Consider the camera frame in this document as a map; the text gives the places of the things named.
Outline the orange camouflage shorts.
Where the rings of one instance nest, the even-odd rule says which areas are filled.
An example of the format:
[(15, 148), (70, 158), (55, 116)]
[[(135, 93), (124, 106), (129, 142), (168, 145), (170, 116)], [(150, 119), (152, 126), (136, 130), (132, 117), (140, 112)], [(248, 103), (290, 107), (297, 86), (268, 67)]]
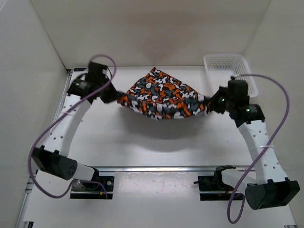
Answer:
[(118, 104), (154, 120), (183, 119), (205, 111), (205, 96), (155, 67), (119, 94)]

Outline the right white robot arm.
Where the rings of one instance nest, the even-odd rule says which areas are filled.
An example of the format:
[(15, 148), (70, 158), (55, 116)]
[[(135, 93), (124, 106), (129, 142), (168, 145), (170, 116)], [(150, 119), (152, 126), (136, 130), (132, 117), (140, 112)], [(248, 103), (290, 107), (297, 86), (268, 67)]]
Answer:
[(219, 87), (207, 108), (217, 113), (229, 113), (243, 136), (253, 161), (256, 178), (242, 177), (231, 166), (217, 167), (213, 184), (219, 190), (228, 186), (244, 194), (250, 208), (266, 209), (286, 206), (299, 192), (297, 181), (289, 180), (278, 162), (266, 131), (265, 116), (257, 104), (250, 104), (248, 85), (244, 80), (231, 79)]

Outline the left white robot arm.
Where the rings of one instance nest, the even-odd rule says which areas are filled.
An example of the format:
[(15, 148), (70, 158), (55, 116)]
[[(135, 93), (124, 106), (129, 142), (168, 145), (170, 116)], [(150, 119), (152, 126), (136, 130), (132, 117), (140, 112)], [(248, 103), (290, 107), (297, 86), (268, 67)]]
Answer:
[(100, 97), (104, 103), (118, 98), (119, 93), (109, 81), (108, 66), (90, 62), (88, 71), (75, 78), (63, 105), (65, 117), (57, 123), (49, 137), (32, 154), (38, 168), (64, 180), (79, 179), (89, 190), (98, 188), (100, 179), (95, 168), (69, 158), (74, 135), (93, 101)]

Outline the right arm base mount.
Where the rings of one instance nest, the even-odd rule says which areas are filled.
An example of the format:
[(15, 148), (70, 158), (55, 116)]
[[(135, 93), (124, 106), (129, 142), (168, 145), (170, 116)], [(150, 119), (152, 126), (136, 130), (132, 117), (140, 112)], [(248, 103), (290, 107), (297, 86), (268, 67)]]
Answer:
[(198, 176), (194, 185), (199, 187), (200, 201), (229, 201), (233, 188), (218, 184), (214, 176)]

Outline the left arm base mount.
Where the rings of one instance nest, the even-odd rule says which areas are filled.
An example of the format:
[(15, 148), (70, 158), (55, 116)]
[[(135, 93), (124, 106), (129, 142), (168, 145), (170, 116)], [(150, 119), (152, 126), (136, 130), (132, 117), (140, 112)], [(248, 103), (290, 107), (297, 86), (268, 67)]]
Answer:
[(103, 185), (103, 188), (96, 183), (84, 183), (77, 181), (73, 183), (70, 192), (70, 199), (80, 200), (112, 200), (114, 193), (114, 173), (100, 173), (96, 180)]

